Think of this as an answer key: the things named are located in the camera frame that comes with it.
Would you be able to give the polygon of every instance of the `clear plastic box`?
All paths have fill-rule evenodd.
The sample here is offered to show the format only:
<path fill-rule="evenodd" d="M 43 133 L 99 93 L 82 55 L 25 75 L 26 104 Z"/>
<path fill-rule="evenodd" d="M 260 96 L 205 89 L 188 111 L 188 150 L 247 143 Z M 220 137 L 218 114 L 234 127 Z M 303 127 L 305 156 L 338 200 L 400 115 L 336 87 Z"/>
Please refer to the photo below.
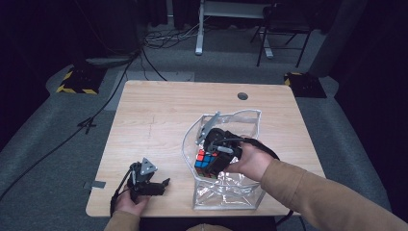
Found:
<path fill-rule="evenodd" d="M 202 127 L 214 115 L 203 115 L 187 132 L 183 140 L 182 154 L 194 176 L 194 194 L 192 207 L 195 210 L 255 210 L 265 192 L 259 182 L 242 174 L 221 172 L 218 179 L 201 177 L 197 174 L 194 163 L 200 145 L 196 144 Z M 220 115 L 214 127 L 230 131 L 238 136 L 258 139 L 261 111 L 243 110 L 231 115 Z"/>

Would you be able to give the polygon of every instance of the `rubik's cube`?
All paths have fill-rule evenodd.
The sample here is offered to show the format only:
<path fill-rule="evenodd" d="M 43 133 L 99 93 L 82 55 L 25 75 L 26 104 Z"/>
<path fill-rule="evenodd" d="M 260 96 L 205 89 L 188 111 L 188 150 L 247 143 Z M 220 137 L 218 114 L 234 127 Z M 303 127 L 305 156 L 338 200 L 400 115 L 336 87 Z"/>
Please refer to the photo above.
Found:
<path fill-rule="evenodd" d="M 203 149 L 200 149 L 195 160 L 195 171 L 199 176 L 217 179 L 218 176 L 206 171 L 206 167 L 217 157 L 216 153 L 206 154 Z"/>

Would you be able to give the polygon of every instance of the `chair leg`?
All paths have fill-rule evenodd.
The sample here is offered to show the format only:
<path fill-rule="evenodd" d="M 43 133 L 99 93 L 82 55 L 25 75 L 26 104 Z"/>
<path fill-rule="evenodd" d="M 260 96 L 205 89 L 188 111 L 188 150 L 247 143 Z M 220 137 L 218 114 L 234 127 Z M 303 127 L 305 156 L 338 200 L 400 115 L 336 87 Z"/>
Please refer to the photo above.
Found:
<path fill-rule="evenodd" d="M 255 37 L 258 35 L 259 31 L 261 30 L 261 25 L 259 25 L 258 29 L 256 30 L 254 36 L 252 37 L 251 42 L 255 39 Z"/>
<path fill-rule="evenodd" d="M 311 33 L 312 33 L 312 32 L 310 31 L 310 32 L 307 34 L 307 36 L 306 36 L 305 42 L 303 43 L 302 51 L 300 52 L 299 59 L 297 60 L 296 67 L 299 67 L 300 60 L 302 59 L 303 53 L 304 53 L 304 51 L 305 51 L 305 48 L 306 48 L 306 45 L 307 45 L 307 42 L 308 42 L 308 40 L 309 40 L 309 36 L 310 36 Z"/>
<path fill-rule="evenodd" d="M 258 62 L 256 63 L 256 66 L 259 66 L 259 62 L 261 61 L 261 56 L 262 56 L 262 52 L 264 51 L 264 43 L 265 43 L 265 39 L 267 38 L 267 33 L 268 33 L 268 28 L 266 27 L 264 30 L 264 34 L 262 36 L 261 48 L 259 49 Z"/>
<path fill-rule="evenodd" d="M 289 42 L 291 42 L 292 39 L 293 39 L 296 35 L 297 35 L 297 34 L 293 34 L 293 35 L 291 36 L 291 38 L 289 38 L 289 40 L 285 43 L 285 45 L 288 45 Z"/>

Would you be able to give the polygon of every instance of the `tan jacket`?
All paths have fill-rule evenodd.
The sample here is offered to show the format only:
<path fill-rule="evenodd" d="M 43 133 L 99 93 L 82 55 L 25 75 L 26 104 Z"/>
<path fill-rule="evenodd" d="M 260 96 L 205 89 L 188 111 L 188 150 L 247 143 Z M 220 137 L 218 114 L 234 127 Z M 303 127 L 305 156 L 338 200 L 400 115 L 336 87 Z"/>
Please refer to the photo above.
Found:
<path fill-rule="evenodd" d="M 408 230 L 408 224 L 348 187 L 300 167 L 272 161 L 261 180 L 262 188 L 319 230 Z M 140 218 L 115 212 L 105 230 L 139 230 Z M 189 229 L 224 231 L 200 224 Z"/>

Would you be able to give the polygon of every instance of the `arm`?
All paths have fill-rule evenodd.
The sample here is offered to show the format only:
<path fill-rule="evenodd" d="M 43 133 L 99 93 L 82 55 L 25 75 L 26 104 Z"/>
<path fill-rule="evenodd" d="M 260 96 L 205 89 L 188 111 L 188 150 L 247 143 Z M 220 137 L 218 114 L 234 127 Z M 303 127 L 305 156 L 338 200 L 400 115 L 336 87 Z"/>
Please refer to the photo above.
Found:
<path fill-rule="evenodd" d="M 124 192 L 117 199 L 115 212 L 105 227 L 105 231 L 139 231 L 140 215 L 149 202 L 150 197 L 149 195 L 140 195 L 137 203 L 135 203 L 131 199 L 127 186 L 125 186 Z"/>
<path fill-rule="evenodd" d="M 272 159 L 248 143 L 226 171 L 260 181 L 262 188 L 321 230 L 407 230 L 408 224 L 339 183 Z"/>

